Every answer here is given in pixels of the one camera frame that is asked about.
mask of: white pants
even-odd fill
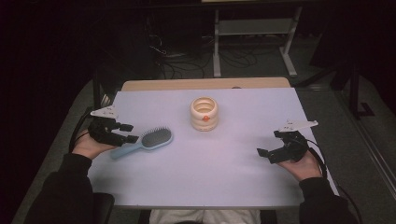
[[[260,210],[151,210],[150,224],[195,221],[204,224],[260,224]]]

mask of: human hand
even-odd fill
[[[322,177],[318,161],[309,151],[306,151],[299,161],[282,161],[278,165],[289,171],[298,181],[310,177]]]
[[[87,130],[84,130],[78,136],[79,138],[76,141],[76,145],[72,153],[85,156],[91,160],[95,159],[104,151],[116,148],[115,146],[96,142],[90,137],[90,134]]]

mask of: sleeve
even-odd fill
[[[348,210],[347,200],[334,195],[326,178],[308,178],[300,182],[300,188],[304,195],[300,205],[301,224],[358,223]]]
[[[44,182],[24,223],[92,223],[93,194],[87,177],[92,160],[66,154]]]

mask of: hairbrush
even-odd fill
[[[168,145],[173,139],[172,132],[167,127],[157,127],[146,131],[141,136],[141,141],[131,146],[124,146],[110,152],[111,159],[115,160],[139,148],[153,150]]]

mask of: wooden ring stack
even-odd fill
[[[198,131],[208,132],[218,125],[218,103],[210,97],[204,96],[193,100],[190,112],[191,125]]]

